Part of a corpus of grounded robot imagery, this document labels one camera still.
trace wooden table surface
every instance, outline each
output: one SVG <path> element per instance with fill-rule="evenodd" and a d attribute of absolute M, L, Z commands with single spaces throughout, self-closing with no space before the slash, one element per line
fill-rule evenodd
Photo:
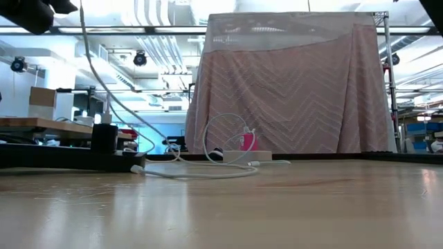
<path fill-rule="evenodd" d="M 153 165 L 163 172 L 232 169 Z M 443 248 L 443 168 L 296 161 L 228 180 L 0 171 L 0 248 Z"/>
<path fill-rule="evenodd" d="M 20 131 L 20 129 L 26 127 L 41 127 L 50 129 L 49 133 L 51 133 L 51 135 L 58 135 L 64 138 L 75 138 L 78 134 L 83 134 L 86 135 L 86 137 L 90 137 L 92 134 L 92 127 L 78 125 L 71 122 L 61 122 L 43 118 L 0 118 L 0 132 L 2 128 L 9 129 L 10 131 L 14 131 L 14 129 L 15 131 Z M 119 133 L 118 137 L 132 139 L 130 134 Z"/>

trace pink object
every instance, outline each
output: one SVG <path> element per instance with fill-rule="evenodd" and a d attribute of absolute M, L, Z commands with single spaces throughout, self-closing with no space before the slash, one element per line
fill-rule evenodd
<path fill-rule="evenodd" d="M 251 133 L 245 133 L 240 139 L 240 150 L 247 151 L 254 140 L 254 135 Z M 252 146 L 251 151 L 258 150 L 258 137 L 255 136 L 254 145 Z"/>
<path fill-rule="evenodd" d="M 394 151 L 372 15 L 211 15 L 186 120 L 190 153 L 203 153 L 204 128 L 221 113 L 245 119 L 275 154 Z M 243 127 L 218 118 L 205 143 L 221 146 Z"/>

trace pink fabric cover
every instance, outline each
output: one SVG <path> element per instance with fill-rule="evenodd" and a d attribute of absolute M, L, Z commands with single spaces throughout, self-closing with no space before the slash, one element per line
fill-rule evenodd
<path fill-rule="evenodd" d="M 387 151 L 386 105 L 374 25 L 302 46 L 213 50 L 201 58 L 186 144 L 202 154 L 209 119 L 236 113 L 257 130 L 259 148 L 275 154 Z M 219 118 L 206 145 L 222 146 L 242 130 L 236 118 Z"/>

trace camera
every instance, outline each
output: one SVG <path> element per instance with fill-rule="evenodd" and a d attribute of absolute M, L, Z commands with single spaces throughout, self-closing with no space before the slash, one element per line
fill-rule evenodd
<path fill-rule="evenodd" d="M 145 56 L 145 51 L 137 51 L 136 56 L 134 57 L 134 64 L 136 66 L 144 66 L 146 65 L 147 60 Z"/>
<path fill-rule="evenodd" d="M 389 60 L 388 60 L 388 58 L 386 58 L 384 63 L 387 64 L 388 62 L 389 62 Z M 396 66 L 399 63 L 400 63 L 400 57 L 397 55 L 397 53 L 393 54 L 392 55 L 392 65 Z"/>
<path fill-rule="evenodd" d="M 24 73 L 28 70 L 28 64 L 25 62 L 25 57 L 16 57 L 11 64 L 11 70 L 16 73 Z"/>

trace fluorescent light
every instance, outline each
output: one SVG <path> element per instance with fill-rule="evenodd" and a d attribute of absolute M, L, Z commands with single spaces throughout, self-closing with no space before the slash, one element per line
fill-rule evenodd
<path fill-rule="evenodd" d="M 81 28 L 59 28 L 62 33 L 81 33 Z M 86 28 L 86 32 L 88 33 L 144 33 L 144 28 L 108 28 L 108 27 L 95 27 L 95 28 Z"/>
<path fill-rule="evenodd" d="M 203 37 L 200 38 L 188 38 L 188 42 L 205 42 Z"/>
<path fill-rule="evenodd" d="M 427 33 L 431 28 L 429 27 L 392 27 L 389 28 L 389 33 L 391 35 L 395 35 L 396 33 L 414 33 L 414 34 L 421 34 L 421 33 Z M 385 28 L 384 27 L 377 27 L 378 33 L 384 33 Z"/>
<path fill-rule="evenodd" d="M 206 27 L 167 27 L 155 28 L 156 33 L 206 33 Z"/>
<path fill-rule="evenodd" d="M 2 27 L 0 33 L 29 33 L 26 29 L 20 27 Z"/>

